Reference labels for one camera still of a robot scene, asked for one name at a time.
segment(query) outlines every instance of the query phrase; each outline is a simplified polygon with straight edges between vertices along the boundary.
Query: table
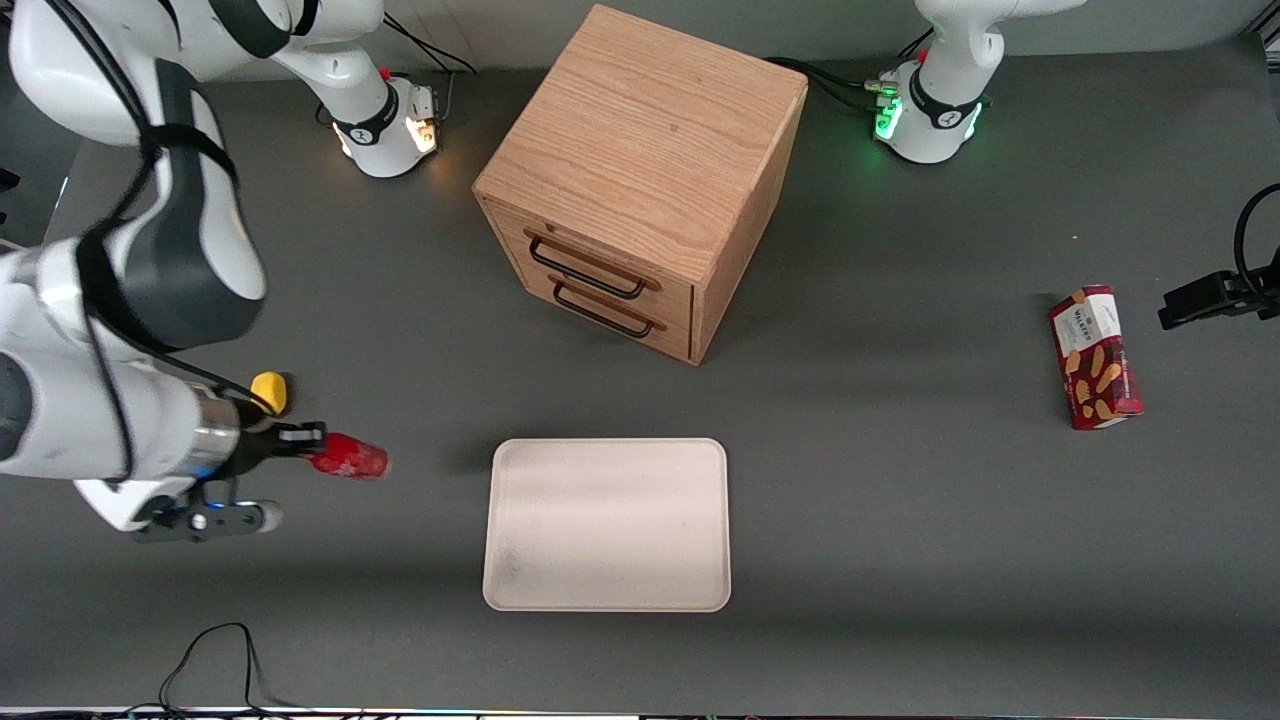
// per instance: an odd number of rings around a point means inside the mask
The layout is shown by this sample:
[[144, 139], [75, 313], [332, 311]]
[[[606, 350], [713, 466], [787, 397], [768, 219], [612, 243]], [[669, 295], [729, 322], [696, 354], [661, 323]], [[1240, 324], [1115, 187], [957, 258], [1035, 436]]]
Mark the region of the table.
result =
[[[539, 77], [461, 78], [443, 154], [392, 181], [356, 172], [301, 83], [209, 88], [271, 287], [248, 336], [189, 357], [296, 373], [296, 418], [394, 469], [262, 466], [242, 495], [284, 525], [207, 546], [136, 546], [69, 483], [0, 483], [6, 703], [148, 700], [200, 629], [242, 620], [308, 705], [1280, 715], [1280, 323], [1156, 318], [1230, 265], [1239, 208], [1280, 170], [1256, 40], [1010, 59], [972, 145], [932, 168], [813, 94], [700, 369], [520, 288], [468, 187]], [[102, 211], [122, 158], [86, 143], [52, 234]], [[1258, 260], [1276, 231], [1261, 209]], [[1082, 434], [1044, 313], [1097, 282], [1148, 415]], [[722, 612], [485, 606], [493, 450], [575, 436], [724, 445]], [[212, 638], [175, 698], [236, 705], [237, 647]]]

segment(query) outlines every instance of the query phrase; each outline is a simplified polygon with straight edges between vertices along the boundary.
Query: drawer handle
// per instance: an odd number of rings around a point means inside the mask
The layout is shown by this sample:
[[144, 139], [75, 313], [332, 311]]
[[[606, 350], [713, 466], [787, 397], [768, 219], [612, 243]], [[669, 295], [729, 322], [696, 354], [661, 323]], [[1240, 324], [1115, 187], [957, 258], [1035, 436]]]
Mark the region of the drawer handle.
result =
[[568, 265], [564, 265], [562, 263], [557, 263], [556, 260], [552, 260], [550, 258], [547, 258], [545, 255], [539, 255], [538, 254], [538, 249], [543, 246], [543, 238], [538, 237], [536, 234], [532, 234], [532, 233], [529, 233], [529, 234], [532, 236], [532, 238], [534, 238], [534, 241], [531, 243], [529, 243], [529, 254], [532, 255], [534, 260], [538, 261], [541, 265], [547, 265], [548, 268], [550, 268], [553, 270], [559, 270], [559, 272], [564, 273], [566, 275], [573, 278], [575, 281], [586, 283], [586, 284], [594, 287], [595, 290], [599, 290], [602, 292], [608, 292], [613, 297], [618, 297], [618, 299], [622, 299], [622, 300], [635, 300], [636, 297], [640, 297], [640, 292], [644, 291], [644, 281], [643, 279], [637, 279], [636, 281], [635, 290], [627, 291], [627, 290], [613, 287], [612, 284], [609, 284], [607, 282], [598, 281], [598, 279], [593, 278], [591, 275], [580, 273], [580, 272], [575, 270], [573, 268], [570, 268]]
[[604, 315], [600, 315], [599, 313], [593, 313], [593, 311], [588, 310], [586, 307], [582, 307], [577, 302], [572, 302], [570, 300], [564, 300], [563, 297], [561, 297], [561, 291], [562, 290], [564, 290], [564, 283], [561, 283], [561, 282], [556, 283], [556, 290], [552, 291], [552, 297], [556, 299], [556, 302], [558, 302], [562, 307], [572, 310], [573, 313], [577, 313], [579, 315], [582, 315], [584, 318], [586, 318], [589, 320], [595, 320], [596, 323], [600, 323], [602, 325], [604, 325], [604, 327], [607, 327], [609, 329], [618, 331], [620, 333], [622, 333], [622, 334], [625, 334], [625, 336], [627, 336], [630, 338], [635, 338], [635, 340], [644, 340], [644, 338], [649, 337], [650, 332], [653, 332], [653, 325], [654, 325], [653, 320], [648, 320], [644, 324], [644, 329], [641, 329], [641, 331], [634, 331], [634, 329], [623, 325], [622, 323], [616, 323], [616, 322], [605, 318]]

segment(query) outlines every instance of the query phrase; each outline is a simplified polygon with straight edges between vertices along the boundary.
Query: wall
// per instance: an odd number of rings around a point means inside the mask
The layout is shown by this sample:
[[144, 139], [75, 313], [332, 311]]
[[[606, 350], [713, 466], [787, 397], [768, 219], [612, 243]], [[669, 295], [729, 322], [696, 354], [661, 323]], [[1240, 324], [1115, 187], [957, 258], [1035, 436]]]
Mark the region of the wall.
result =
[[[428, 41], [490, 68], [550, 65], [594, 0], [387, 0]], [[892, 55], [927, 26], [910, 0], [608, 0], [621, 10], [753, 55]], [[1238, 33], [1267, 0], [1092, 0], [1050, 18], [1005, 23], [1010, 54], [1179, 50]], [[387, 67], [424, 58], [387, 28], [366, 42]], [[280, 77], [264, 63], [241, 73]]]

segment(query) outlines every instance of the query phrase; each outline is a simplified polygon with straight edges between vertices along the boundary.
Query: wooden cube cabinet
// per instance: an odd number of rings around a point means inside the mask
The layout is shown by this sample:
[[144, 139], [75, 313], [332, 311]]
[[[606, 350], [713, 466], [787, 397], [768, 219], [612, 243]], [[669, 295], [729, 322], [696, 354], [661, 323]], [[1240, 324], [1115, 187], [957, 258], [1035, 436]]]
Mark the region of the wooden cube cabinet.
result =
[[698, 365], [778, 202], [806, 88], [596, 5], [472, 190], [530, 293]]

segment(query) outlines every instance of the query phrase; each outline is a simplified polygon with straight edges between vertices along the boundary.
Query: cabinet top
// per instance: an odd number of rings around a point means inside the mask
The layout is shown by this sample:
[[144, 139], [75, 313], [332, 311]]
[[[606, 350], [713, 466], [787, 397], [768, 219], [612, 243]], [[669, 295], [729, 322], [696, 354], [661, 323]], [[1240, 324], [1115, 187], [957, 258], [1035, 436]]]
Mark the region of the cabinet top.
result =
[[475, 191], [696, 284], [806, 87], [799, 73], [596, 5]]

